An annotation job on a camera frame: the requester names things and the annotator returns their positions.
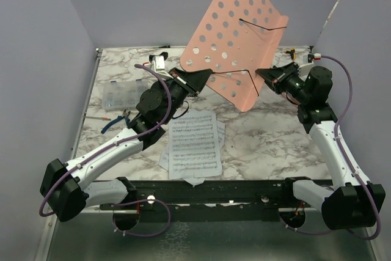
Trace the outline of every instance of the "transparent storage box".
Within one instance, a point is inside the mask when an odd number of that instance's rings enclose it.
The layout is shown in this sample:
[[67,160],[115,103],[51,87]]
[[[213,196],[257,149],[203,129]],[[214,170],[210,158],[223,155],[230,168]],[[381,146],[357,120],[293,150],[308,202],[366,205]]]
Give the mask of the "transparent storage box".
[[128,82],[111,81],[103,88],[102,108],[104,110],[124,110],[136,108],[141,94],[148,89],[147,80]]

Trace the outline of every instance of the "pliers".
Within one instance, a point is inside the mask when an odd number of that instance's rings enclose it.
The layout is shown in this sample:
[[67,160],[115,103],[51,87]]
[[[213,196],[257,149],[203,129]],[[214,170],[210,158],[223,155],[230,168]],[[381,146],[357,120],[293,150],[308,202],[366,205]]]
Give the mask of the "pliers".
[[126,109],[123,111],[121,116],[118,116],[116,119],[110,121],[102,130],[101,133],[104,134],[112,125],[115,125],[117,122],[120,122],[121,120],[125,119],[125,122],[130,122],[129,119],[130,111],[126,112]]

